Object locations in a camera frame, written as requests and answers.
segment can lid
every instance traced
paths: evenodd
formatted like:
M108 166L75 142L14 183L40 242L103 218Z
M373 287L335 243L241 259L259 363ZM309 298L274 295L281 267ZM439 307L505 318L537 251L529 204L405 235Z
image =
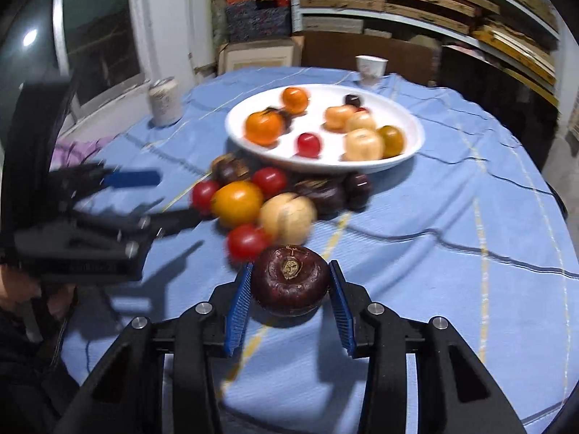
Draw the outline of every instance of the can lid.
M175 77L167 77L167 78L164 78L163 80L157 80L150 87L156 88L157 86L162 86L165 83L168 83L169 81L173 81L174 79L175 79Z

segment silver screw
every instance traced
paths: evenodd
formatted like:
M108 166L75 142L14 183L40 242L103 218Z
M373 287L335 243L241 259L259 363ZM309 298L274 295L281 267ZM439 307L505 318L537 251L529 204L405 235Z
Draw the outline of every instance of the silver screw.
M127 243L126 248L124 249L124 253L127 255L127 258L134 258L137 256L137 252L139 250L139 245L136 241L129 241Z
M133 318L131 321L131 326L135 330L141 330L147 326L147 319L144 316L138 316L136 318Z
M382 305L381 303L372 302L368 306L368 311L372 315L381 315L384 313L384 305Z
M435 316L432 320L432 324L439 330L445 330L448 328L448 320L443 316Z
M201 315L207 315L213 310L213 305L209 302L201 302L195 305L195 311Z
M139 228L145 229L147 228L151 223L151 217L149 217L148 215L145 215L144 217L141 217L141 219L139 220Z

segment oval white plate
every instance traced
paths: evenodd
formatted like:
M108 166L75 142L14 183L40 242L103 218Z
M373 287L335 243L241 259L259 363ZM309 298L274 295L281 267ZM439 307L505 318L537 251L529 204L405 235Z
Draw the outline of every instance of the oval white plate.
M269 89L247 98L236 105L225 119L225 128L231 139L241 148L259 156L266 162L282 168L304 173L341 174L348 171L375 173L392 168L414 155L424 143L424 129L410 112L394 101L372 92L337 85L292 85L301 86L310 92L310 105L305 114L294 118L290 132L282 135L271 148L261 147L244 137L245 119L252 112L263 111L268 106L281 107L280 97L284 89ZM324 111L330 106L343 104L347 94L362 98L363 106L370 109L377 126L394 125L402 130L405 146L401 155L376 161L341 161L344 154L342 133L328 132L322 128ZM303 132L315 132L322 139L322 151L318 159L298 157L295 148L296 138Z

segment blue tablecloth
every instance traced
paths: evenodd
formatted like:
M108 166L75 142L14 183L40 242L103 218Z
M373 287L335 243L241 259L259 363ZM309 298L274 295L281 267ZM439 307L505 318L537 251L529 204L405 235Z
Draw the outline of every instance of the blue tablecloth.
M178 124L155 129L143 119L99 154L113 165L160 169L160 186L103 191L84 206L95 213L187 207L188 188L228 148L224 119L236 103L284 85L352 86L356 77L247 69L197 86ZM579 266L554 197L519 141L457 92L396 75L377 91L419 118L426 142L410 160L372 175L368 210L319 221L306 246L338 259L347 280L401 316L448 317L528 432L539 433L579 378ZM63 349L71 374L82 382L132 317L174 318L233 278L212 221L156 241L142 282L107 288L108 304L96 291L82 299ZM251 316L241 361L214 364L226 432L255 424L356 432L367 361L345 355L329 305L292 327L265 326L259 309ZM411 358L408 366L407 425L416 432Z

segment window glass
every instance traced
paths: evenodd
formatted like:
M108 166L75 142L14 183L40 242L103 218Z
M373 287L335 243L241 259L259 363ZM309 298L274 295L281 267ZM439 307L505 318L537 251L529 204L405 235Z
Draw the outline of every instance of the window glass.
M0 47L0 141L5 145L20 89L27 78L58 70L52 0L31 0Z
M80 104L141 71L128 0L63 0L63 26Z

